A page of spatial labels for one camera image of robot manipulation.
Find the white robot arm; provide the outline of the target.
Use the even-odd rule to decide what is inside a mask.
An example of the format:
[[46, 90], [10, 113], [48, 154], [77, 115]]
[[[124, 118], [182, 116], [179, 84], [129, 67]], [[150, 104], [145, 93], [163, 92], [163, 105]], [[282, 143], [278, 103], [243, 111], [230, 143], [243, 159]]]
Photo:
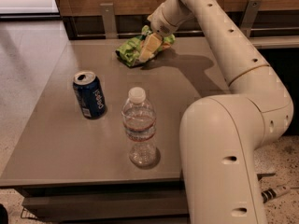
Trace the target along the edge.
[[166, 0], [149, 16], [158, 36], [197, 19], [229, 93], [201, 98], [183, 114], [182, 172], [191, 224], [267, 224], [254, 151], [283, 135], [293, 116], [287, 89], [218, 0]]

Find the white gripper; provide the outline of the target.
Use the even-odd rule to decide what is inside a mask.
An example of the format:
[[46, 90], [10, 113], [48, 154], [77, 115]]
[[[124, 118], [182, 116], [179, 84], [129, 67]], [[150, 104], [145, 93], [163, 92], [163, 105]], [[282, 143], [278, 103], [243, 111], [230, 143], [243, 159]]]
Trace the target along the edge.
[[150, 28], [154, 32], [148, 35], [140, 51], [139, 61], [147, 62], [161, 46], [162, 37], [173, 34], [182, 23], [193, 18], [193, 0], [165, 0], [148, 16]]

